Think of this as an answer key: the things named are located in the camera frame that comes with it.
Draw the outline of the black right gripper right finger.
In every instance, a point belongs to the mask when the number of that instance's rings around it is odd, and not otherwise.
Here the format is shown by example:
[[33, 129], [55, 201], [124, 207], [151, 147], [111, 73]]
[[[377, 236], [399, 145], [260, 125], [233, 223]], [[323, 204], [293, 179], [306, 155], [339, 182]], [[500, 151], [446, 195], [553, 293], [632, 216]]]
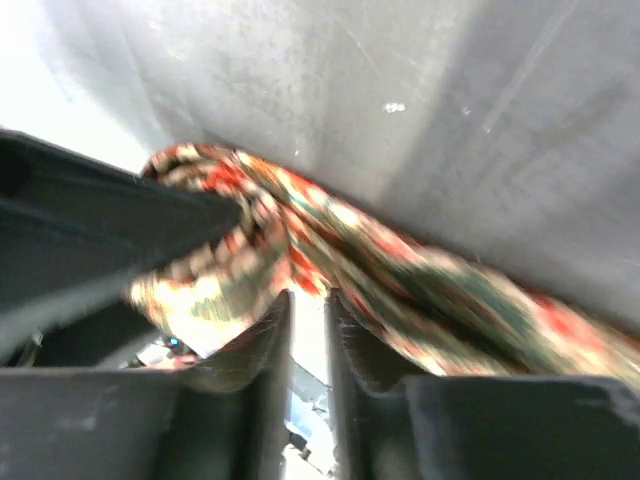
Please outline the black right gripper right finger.
[[343, 479], [635, 479], [639, 399], [589, 377], [437, 377], [327, 302]]

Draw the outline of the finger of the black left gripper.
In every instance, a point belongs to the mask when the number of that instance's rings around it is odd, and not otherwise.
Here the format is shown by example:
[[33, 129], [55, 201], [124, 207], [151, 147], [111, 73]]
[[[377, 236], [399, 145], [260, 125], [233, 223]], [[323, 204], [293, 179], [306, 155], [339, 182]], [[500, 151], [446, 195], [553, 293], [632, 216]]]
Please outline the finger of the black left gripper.
[[137, 277], [220, 239], [239, 207], [1, 133], [1, 356], [115, 302]]

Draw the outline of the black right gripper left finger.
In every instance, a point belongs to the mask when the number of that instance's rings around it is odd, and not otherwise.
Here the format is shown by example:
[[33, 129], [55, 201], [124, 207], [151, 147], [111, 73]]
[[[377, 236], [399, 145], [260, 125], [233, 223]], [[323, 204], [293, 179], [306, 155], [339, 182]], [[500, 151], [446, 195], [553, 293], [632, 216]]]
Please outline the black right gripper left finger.
[[124, 303], [47, 335], [1, 372], [5, 479], [276, 479], [286, 443], [292, 296], [202, 367], [138, 370], [155, 339]]

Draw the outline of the floral patterned tie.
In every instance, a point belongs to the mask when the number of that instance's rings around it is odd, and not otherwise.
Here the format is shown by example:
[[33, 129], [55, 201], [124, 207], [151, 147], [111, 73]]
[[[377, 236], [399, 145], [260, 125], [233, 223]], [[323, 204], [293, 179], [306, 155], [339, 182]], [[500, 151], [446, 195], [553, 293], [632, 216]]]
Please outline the floral patterned tie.
[[639, 341], [504, 275], [404, 236], [293, 172], [244, 151], [182, 143], [144, 170], [159, 184], [237, 203], [223, 238], [136, 279], [130, 304], [207, 358], [283, 290], [341, 291], [365, 326], [437, 376], [593, 375], [639, 385]]

